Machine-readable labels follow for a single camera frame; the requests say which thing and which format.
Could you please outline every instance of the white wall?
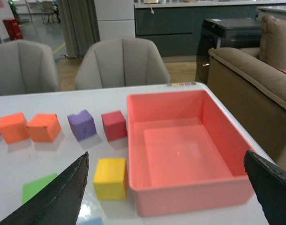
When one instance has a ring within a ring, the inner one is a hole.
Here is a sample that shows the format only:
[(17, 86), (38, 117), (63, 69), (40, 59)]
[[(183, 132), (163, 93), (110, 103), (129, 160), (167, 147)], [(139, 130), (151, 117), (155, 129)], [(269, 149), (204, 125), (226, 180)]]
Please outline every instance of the white wall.
[(4, 8), (0, 8), (0, 39), (4, 40), (9, 38), (8, 32), (6, 27), (3, 24), (4, 19), (14, 19), (13, 13), (11, 11), (11, 8), (8, 4), (7, 0), (2, 0), (4, 4)]

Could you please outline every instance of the sofa armrest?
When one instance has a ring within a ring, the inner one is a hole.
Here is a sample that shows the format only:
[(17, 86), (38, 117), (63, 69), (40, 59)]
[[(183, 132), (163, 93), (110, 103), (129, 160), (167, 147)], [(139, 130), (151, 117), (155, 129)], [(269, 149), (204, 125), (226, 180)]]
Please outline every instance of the sofa armrest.
[(260, 48), (240, 48), (240, 50), (257, 59), (260, 57)]
[(286, 110), (286, 75), (284, 73), (239, 49), (212, 48), (209, 54)]

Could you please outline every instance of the chair back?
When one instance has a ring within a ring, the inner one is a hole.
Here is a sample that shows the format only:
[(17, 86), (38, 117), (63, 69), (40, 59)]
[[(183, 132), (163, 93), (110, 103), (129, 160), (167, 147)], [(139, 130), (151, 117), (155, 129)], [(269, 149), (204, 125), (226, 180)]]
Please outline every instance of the chair back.
[(16, 40), (0, 44), (0, 95), (60, 91), (50, 46)]
[(53, 2), (52, 1), (42, 1), (42, 9), (44, 13), (52, 14), (54, 13)]
[(37, 3), (37, 8), (41, 10), (41, 12), (43, 11), (43, 6), (42, 3), (39, 0), (36, 0)]
[(75, 78), (80, 89), (169, 83), (170, 75), (155, 44), (120, 37), (92, 45)]

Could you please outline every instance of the white table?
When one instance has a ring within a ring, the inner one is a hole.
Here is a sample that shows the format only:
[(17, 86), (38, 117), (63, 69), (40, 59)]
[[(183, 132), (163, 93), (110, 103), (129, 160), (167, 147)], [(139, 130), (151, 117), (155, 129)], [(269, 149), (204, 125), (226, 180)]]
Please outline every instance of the white table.
[[(0, 221), (21, 206), (22, 186), (52, 173), (60, 174), (85, 151), (89, 152), (88, 184), (78, 222), (101, 217), (105, 225), (267, 225), (262, 207), (254, 195), (245, 205), (213, 210), (139, 217), (132, 192), (126, 201), (97, 200), (92, 184), (98, 158), (128, 157), (127, 138), (108, 142), (101, 114), (121, 110), (127, 119), (126, 97), (129, 94), (206, 89), (203, 84), (188, 86), (153, 85), (103, 90), (71, 91), (0, 97), (0, 117), (23, 112), (30, 121), (37, 113), (57, 114), (62, 131), (53, 143), (35, 143), (31, 139), (7, 145), (0, 137)], [(268, 158), (257, 143), (218, 101), (223, 111), (238, 127), (251, 146)], [(97, 134), (78, 142), (67, 116), (88, 110), (96, 124)]]

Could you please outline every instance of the countertop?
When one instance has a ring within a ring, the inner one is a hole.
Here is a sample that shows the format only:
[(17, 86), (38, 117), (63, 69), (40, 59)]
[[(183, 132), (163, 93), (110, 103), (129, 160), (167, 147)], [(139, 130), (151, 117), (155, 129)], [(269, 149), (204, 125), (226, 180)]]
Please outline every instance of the countertop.
[(264, 12), (278, 12), (286, 14), (286, 6), (265, 6), (258, 7), (257, 9)]
[(166, 0), (166, 4), (146, 4), (143, 0), (134, 0), (135, 8), (171, 8), (171, 7), (200, 7), (200, 6), (239, 6), (260, 4), (282, 4), (286, 0)]

